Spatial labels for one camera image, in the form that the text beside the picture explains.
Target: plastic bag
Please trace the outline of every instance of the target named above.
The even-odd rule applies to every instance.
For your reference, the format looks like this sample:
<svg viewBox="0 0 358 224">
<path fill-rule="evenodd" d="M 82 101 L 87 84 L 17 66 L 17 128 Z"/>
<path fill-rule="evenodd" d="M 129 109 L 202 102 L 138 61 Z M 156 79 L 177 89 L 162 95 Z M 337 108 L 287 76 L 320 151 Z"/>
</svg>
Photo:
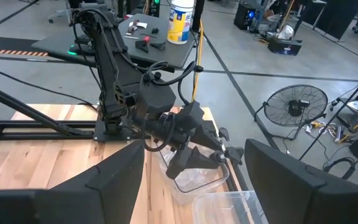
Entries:
<svg viewBox="0 0 358 224">
<path fill-rule="evenodd" d="M 286 25 L 283 28 L 283 30 L 278 34 L 279 39 L 289 40 L 292 36 L 293 36 L 293 29 L 288 25 Z"/>
</svg>

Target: desk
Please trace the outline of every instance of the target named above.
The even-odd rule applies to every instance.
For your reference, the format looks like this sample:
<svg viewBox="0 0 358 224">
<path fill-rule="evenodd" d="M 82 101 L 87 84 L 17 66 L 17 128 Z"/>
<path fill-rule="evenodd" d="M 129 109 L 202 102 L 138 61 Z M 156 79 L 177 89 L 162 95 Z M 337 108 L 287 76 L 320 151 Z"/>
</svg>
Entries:
<svg viewBox="0 0 358 224">
<path fill-rule="evenodd" d="M 95 120 L 97 117 L 97 113 L 82 105 L 30 106 L 53 119 Z M 209 108 L 203 110 L 204 119 L 213 120 Z M 12 119 L 29 118 L 16 113 Z M 92 140 L 0 141 L 0 189 L 49 189 L 97 164 L 126 144 Z M 230 162 L 228 167 L 234 180 L 232 184 L 241 189 Z M 216 191 L 228 191 L 227 184 Z M 227 223 L 240 223 L 235 215 L 232 219 L 233 222 L 227 220 Z M 173 201 L 157 159 L 149 151 L 145 152 L 143 177 L 131 223 L 193 223 L 192 204 L 182 206 Z"/>
<path fill-rule="evenodd" d="M 129 23 L 134 21 L 135 19 L 138 19 L 139 22 L 146 22 L 147 28 L 144 29 L 139 27 L 134 32 L 134 34 L 131 35 L 131 37 L 139 37 L 140 39 L 125 38 Z M 158 34 L 152 34 L 153 28 L 159 29 Z M 81 26 L 79 24 L 76 25 L 76 30 L 78 36 L 83 34 L 83 31 L 81 30 Z M 156 37 L 151 37 L 150 43 L 161 43 L 167 40 L 168 20 L 161 19 L 158 17 L 146 16 L 143 14 L 136 14 L 131 18 L 124 20 L 119 24 L 119 30 L 125 45 L 128 47 L 128 53 L 131 56 L 131 60 L 134 63 L 137 63 L 144 67 L 148 67 L 155 62 L 166 61 L 169 64 L 169 67 L 167 69 L 169 72 L 175 71 L 175 68 L 183 68 L 195 41 L 194 37 L 192 35 L 189 35 L 188 42 L 183 45 L 171 44 L 166 41 L 165 50 L 158 50 L 154 47 L 149 46 L 149 52 L 146 53 L 140 49 L 135 48 L 135 42 L 141 40 L 144 37 L 144 35 L 141 34 L 147 34 Z M 86 63 L 82 55 L 70 55 L 67 53 L 67 50 L 70 48 L 70 46 L 74 44 L 74 39 L 75 37 L 73 29 L 68 28 L 62 33 L 47 37 L 44 40 L 40 40 L 32 44 L 32 47 L 47 52 L 48 55 L 51 57 L 95 67 L 96 65 L 94 62 L 94 56 L 86 56 L 86 59 L 89 61 L 89 63 Z"/>
</svg>

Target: black table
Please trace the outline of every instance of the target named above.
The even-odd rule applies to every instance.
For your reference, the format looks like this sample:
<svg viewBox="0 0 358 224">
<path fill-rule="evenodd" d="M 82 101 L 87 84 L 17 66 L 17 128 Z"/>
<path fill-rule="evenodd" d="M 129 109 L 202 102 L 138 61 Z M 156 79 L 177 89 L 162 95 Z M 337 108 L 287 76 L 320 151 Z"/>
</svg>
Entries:
<svg viewBox="0 0 358 224">
<path fill-rule="evenodd" d="M 129 23 L 135 19 L 138 19 L 139 22 L 147 23 L 147 28 L 144 29 L 142 27 L 139 27 L 131 35 L 131 37 L 139 37 L 139 39 L 125 38 L 125 36 L 127 36 L 126 32 L 128 30 Z M 159 29 L 158 34 L 152 34 L 153 28 Z M 83 34 L 83 31 L 81 30 L 79 24 L 76 25 L 76 30 L 78 36 Z M 146 16 L 143 14 L 136 14 L 131 18 L 124 20 L 119 24 L 119 30 L 122 35 L 122 38 L 124 39 L 125 45 L 128 47 L 128 53 L 131 56 L 131 60 L 134 63 L 137 63 L 138 65 L 143 67 L 148 67 L 155 62 L 166 61 L 169 64 L 169 67 L 166 70 L 169 72 L 174 72 L 176 68 L 184 67 L 195 41 L 194 37 L 192 35 L 189 35 L 189 40 L 186 44 L 176 45 L 169 43 L 167 41 L 168 21 L 166 19 Z M 145 35 L 143 34 L 150 36 L 150 43 L 160 43 L 166 41 L 165 50 L 158 50 L 154 47 L 149 46 L 149 52 L 146 53 L 140 49 L 135 48 L 135 42 L 138 40 L 142 40 L 145 37 Z M 47 52 L 50 57 L 95 67 L 96 65 L 93 56 L 86 56 L 86 59 L 89 62 L 87 63 L 82 55 L 68 54 L 68 49 L 71 45 L 74 44 L 74 39 L 75 37 L 73 29 L 68 28 L 65 32 L 61 32 L 51 37 L 47 37 L 44 40 L 40 40 L 32 44 L 32 47 Z"/>
</svg>

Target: wooden table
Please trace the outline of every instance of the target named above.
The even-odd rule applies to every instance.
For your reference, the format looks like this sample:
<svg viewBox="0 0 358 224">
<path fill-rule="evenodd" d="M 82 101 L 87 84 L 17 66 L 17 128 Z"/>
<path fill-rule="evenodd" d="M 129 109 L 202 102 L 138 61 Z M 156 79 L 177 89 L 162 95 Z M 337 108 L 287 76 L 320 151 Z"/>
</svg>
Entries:
<svg viewBox="0 0 358 224">
<path fill-rule="evenodd" d="M 97 114 L 82 105 L 30 105 L 57 120 L 95 120 Z M 209 108 L 204 119 L 213 120 Z M 12 119 L 29 119 L 16 113 Z M 99 163 L 128 142 L 100 143 L 92 140 L 0 141 L 0 189 L 49 189 Z M 241 189 L 230 162 L 229 170 Z M 229 191 L 226 183 L 217 192 Z M 193 223 L 192 204 L 173 201 L 157 159 L 145 152 L 142 182 L 132 214 L 132 224 Z"/>
</svg>

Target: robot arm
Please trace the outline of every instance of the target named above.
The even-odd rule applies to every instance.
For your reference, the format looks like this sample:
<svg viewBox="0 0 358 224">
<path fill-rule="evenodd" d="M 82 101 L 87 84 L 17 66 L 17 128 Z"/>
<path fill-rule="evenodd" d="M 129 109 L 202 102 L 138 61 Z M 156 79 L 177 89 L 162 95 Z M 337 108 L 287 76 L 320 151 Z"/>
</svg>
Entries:
<svg viewBox="0 0 358 224">
<path fill-rule="evenodd" d="M 76 11 L 73 18 L 73 22 L 80 23 L 92 41 L 102 87 L 99 116 L 106 130 L 117 132 L 119 124 L 125 121 L 143 136 L 147 134 L 156 142 L 162 141 L 156 148 L 145 144 L 146 150 L 155 152 L 170 146 L 175 152 L 167 169 L 167 176 L 171 179 L 184 169 L 217 169 L 227 157 L 241 163 L 244 150 L 229 148 L 223 151 L 215 131 L 210 131 L 207 121 L 203 121 L 204 112 L 198 102 L 188 103 L 178 114 L 169 113 L 176 99 L 169 85 L 184 78 L 195 66 L 189 66 L 173 81 L 165 82 L 152 72 L 167 66 L 166 62 L 157 62 L 150 68 L 141 68 L 131 62 L 114 14 L 84 9 Z M 134 77 L 139 82 L 121 85 L 119 76 L 123 75 Z M 205 157 L 196 147 L 188 147 L 190 141 L 215 153 Z"/>
</svg>

